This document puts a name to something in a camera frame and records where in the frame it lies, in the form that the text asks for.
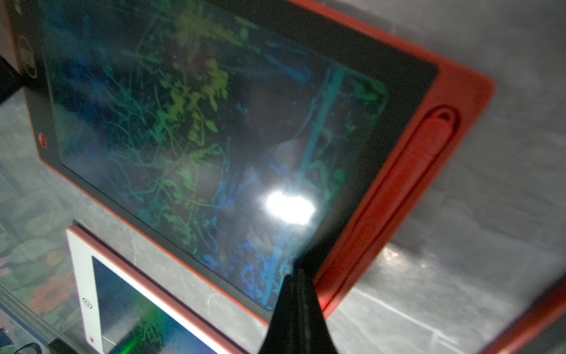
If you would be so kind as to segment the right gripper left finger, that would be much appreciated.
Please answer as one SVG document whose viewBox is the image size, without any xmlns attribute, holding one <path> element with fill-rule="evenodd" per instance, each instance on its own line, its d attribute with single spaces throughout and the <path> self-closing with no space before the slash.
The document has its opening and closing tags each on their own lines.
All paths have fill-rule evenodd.
<svg viewBox="0 0 566 354">
<path fill-rule="evenodd" d="M 287 275 L 259 353 L 295 353 L 295 277 Z"/>
</svg>

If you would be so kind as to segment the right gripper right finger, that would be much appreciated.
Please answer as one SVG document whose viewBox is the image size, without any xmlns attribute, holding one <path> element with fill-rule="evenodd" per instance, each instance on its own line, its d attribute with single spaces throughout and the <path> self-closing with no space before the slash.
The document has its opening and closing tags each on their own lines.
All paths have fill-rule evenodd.
<svg viewBox="0 0 566 354">
<path fill-rule="evenodd" d="M 303 353 L 337 353 L 312 280 L 299 269 L 299 343 Z"/>
</svg>

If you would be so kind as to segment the red stylus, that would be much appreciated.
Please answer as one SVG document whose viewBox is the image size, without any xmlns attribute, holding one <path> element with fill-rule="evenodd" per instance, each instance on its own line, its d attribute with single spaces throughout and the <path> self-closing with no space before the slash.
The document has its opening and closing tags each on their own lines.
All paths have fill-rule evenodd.
<svg viewBox="0 0 566 354">
<path fill-rule="evenodd" d="M 391 218 L 446 148 L 458 128 L 459 114 L 449 106 L 432 109 L 419 122 L 387 174 L 371 195 L 348 235 L 336 243 L 316 281 L 325 317 L 336 309 L 339 293 L 354 276 Z"/>
</svg>

